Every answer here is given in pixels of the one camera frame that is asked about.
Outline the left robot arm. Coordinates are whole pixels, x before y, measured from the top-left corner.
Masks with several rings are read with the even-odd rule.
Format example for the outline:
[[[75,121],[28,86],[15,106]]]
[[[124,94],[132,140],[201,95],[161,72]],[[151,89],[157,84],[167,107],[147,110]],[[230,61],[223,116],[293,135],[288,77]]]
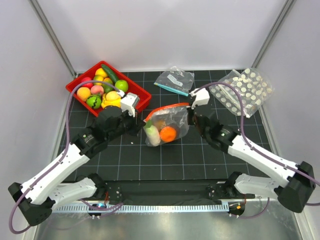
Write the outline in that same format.
[[[109,142],[123,134],[136,135],[145,125],[135,108],[107,106],[92,124],[82,129],[65,150],[41,172],[24,183],[14,182],[8,191],[28,224],[44,222],[53,210],[73,201],[101,200],[108,191],[105,181],[91,173],[81,181],[60,189],[57,186],[72,172],[104,151]]]

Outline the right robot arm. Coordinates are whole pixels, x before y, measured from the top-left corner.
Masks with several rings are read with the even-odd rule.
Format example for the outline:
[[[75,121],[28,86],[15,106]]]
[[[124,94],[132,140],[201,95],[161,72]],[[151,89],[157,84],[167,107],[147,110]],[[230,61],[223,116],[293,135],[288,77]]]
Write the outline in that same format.
[[[212,148],[241,159],[266,174],[266,177],[256,177],[232,173],[225,183],[225,192],[230,198],[241,194],[264,196],[278,200],[294,213],[301,213],[309,205],[316,188],[314,170],[309,163],[286,160],[245,139],[230,126],[220,124],[206,105],[186,109],[188,124],[195,126]]]

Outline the white radish toy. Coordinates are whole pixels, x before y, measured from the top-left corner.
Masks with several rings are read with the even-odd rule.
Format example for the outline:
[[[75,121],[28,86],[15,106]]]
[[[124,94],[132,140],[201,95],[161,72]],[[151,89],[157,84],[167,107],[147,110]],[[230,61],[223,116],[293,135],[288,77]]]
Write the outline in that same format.
[[[144,131],[146,134],[146,144],[149,147],[157,147],[160,145],[161,139],[158,129],[152,124],[151,127],[146,128],[144,126]]]

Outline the clear bag orange zipper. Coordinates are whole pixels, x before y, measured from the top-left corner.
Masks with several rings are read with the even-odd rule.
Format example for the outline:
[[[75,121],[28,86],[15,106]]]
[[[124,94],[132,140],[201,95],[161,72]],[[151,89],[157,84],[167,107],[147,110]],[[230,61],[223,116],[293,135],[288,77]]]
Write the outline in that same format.
[[[189,106],[188,103],[182,102],[182,103],[176,103],[176,104],[171,104],[171,105],[166,105],[166,106],[156,108],[148,114],[148,116],[144,119],[144,121],[145,122],[152,121],[152,124],[154,125],[156,121],[164,120],[166,123],[166,126],[173,127],[173,125],[179,125],[181,130],[180,137],[175,139],[175,140],[178,140],[184,137],[189,131],[190,126],[188,125],[188,120],[187,120],[188,106]],[[163,142],[162,140],[160,140],[160,144],[158,146],[171,143],[171,142]]]

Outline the orange toy fruit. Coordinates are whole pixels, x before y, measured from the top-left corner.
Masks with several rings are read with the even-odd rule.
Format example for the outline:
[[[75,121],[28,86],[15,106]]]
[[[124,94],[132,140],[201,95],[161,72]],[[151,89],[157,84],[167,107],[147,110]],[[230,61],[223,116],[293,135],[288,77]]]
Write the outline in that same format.
[[[175,128],[171,126],[165,126],[160,132],[159,132],[160,139],[165,142],[169,143],[176,139],[177,137],[177,131]]]

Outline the brown kiwi toy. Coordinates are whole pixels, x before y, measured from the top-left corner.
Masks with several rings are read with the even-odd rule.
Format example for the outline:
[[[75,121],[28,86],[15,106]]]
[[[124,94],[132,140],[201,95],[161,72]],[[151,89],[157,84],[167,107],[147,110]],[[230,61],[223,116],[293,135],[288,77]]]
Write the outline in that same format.
[[[155,127],[160,131],[161,129],[163,129],[167,124],[164,120],[157,120],[154,123]]]

